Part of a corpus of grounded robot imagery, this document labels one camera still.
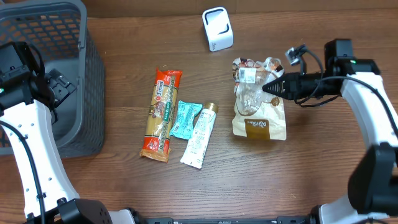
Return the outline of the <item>beige bread snack bag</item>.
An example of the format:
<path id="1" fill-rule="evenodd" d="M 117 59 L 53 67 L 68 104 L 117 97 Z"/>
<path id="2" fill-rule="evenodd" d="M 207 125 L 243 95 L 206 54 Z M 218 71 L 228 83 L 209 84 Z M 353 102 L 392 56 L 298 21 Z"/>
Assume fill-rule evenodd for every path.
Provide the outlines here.
<path id="1" fill-rule="evenodd" d="M 262 90 L 265 84 L 284 74 L 281 61 L 237 58 L 233 61 L 236 97 L 232 120 L 233 134 L 248 139 L 287 139 L 284 102 L 281 97 Z"/>

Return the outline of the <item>teal snack packet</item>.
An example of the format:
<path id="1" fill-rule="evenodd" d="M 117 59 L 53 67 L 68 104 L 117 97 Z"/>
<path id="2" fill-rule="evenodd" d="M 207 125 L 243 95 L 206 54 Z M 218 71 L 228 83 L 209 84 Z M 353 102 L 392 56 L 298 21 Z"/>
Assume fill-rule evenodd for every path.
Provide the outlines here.
<path id="1" fill-rule="evenodd" d="M 193 134 L 193 122 L 203 108 L 202 104 L 178 102 L 177 117 L 170 130 L 170 135 L 176 138 L 189 140 Z"/>

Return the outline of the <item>white tube gold cap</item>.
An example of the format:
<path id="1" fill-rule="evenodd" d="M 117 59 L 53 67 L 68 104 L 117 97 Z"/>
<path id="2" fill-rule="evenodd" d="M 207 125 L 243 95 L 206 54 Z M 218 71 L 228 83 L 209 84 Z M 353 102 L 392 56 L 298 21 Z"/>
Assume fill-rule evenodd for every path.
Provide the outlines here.
<path id="1" fill-rule="evenodd" d="M 180 160 L 182 164 L 197 169 L 202 168 L 217 112 L 218 105 L 211 102 L 205 104 L 193 129 L 192 138 L 188 140 L 187 148 Z"/>

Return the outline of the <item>red spaghetti pasta packet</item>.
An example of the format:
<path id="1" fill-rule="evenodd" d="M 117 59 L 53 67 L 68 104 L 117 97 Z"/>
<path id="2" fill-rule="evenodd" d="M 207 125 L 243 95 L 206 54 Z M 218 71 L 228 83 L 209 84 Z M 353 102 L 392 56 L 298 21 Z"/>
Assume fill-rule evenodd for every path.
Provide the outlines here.
<path id="1" fill-rule="evenodd" d="M 167 162 L 181 70 L 156 70 L 144 144 L 140 156 Z"/>

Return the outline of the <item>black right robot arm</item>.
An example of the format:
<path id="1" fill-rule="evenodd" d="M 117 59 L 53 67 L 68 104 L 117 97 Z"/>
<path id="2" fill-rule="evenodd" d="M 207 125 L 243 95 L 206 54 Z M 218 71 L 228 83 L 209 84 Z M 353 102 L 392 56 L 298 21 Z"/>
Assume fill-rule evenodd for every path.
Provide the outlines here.
<path id="1" fill-rule="evenodd" d="M 299 72 L 286 73 L 263 85 L 266 93 L 293 100 L 302 108 L 311 98 L 342 97 L 352 109 L 363 135 L 366 153 L 348 181 L 348 193 L 332 203 L 313 208 L 306 223 L 384 223 L 397 216 L 397 113 L 389 101 L 381 72 L 372 59 L 354 56 L 349 39 L 324 46 L 320 71 L 307 73 L 302 56 L 306 45 L 291 48 L 289 63 Z"/>

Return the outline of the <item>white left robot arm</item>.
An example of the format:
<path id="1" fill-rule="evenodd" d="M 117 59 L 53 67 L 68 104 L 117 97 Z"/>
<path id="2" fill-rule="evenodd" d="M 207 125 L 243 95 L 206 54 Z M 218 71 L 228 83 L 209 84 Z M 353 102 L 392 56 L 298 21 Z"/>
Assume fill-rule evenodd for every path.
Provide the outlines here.
<path id="1" fill-rule="evenodd" d="M 25 42 L 1 46 L 1 126 L 24 188 L 27 223 L 136 223 L 131 209 L 109 211 L 80 198 L 52 131 L 54 92 L 39 51 Z"/>

